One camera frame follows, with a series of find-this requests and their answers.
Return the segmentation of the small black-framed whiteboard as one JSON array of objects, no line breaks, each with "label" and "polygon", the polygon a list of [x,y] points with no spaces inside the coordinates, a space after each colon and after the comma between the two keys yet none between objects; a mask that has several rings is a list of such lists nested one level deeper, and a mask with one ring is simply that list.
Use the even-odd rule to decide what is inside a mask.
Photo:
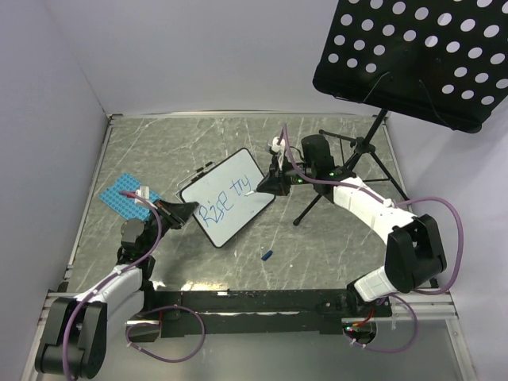
[{"label": "small black-framed whiteboard", "polygon": [[197,174],[178,197],[182,202],[197,202],[194,219],[215,248],[223,247],[250,221],[275,201],[271,194],[255,193],[264,178],[253,154],[241,148]]}]

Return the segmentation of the blue marker cap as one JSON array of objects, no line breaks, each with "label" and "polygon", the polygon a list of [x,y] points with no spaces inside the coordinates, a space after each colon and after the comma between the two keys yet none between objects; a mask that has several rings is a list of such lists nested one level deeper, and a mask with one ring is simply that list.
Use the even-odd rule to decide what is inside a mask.
[{"label": "blue marker cap", "polygon": [[262,261],[267,261],[268,259],[271,258],[271,256],[273,255],[273,251],[272,250],[269,250],[267,251],[262,257],[261,257],[261,260]]}]

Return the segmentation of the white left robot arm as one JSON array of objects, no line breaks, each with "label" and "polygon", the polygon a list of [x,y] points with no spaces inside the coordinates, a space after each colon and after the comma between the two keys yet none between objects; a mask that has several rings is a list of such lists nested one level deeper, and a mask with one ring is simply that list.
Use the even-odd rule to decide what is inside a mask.
[{"label": "white left robot arm", "polygon": [[198,203],[137,200],[148,208],[148,218],[123,223],[113,270],[89,290],[51,304],[34,360],[38,372],[69,380],[94,378],[108,340],[132,316],[146,319],[156,312],[152,254],[168,230],[181,229],[191,219]]}]

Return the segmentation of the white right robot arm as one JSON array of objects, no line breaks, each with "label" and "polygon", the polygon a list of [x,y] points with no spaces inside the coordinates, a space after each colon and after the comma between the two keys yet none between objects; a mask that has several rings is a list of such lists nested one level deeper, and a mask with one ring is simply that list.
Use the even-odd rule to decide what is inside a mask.
[{"label": "white right robot arm", "polygon": [[305,137],[302,149],[302,159],[297,162],[282,137],[269,140],[271,164],[255,192],[287,196],[292,186],[310,184],[320,196],[356,216],[380,237],[386,245],[383,266],[349,284],[352,292],[346,305],[352,314],[364,316],[376,299],[414,291],[446,269],[441,235],[432,217],[418,217],[397,207],[354,172],[336,165],[322,135]]}]

